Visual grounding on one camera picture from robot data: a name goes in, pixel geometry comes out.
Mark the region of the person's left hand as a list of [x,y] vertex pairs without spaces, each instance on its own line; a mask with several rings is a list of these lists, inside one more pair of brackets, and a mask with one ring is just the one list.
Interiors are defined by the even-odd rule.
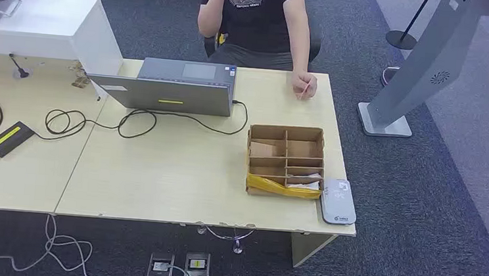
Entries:
[[291,80],[293,91],[298,99],[311,99],[316,94],[317,78],[310,72],[294,70]]

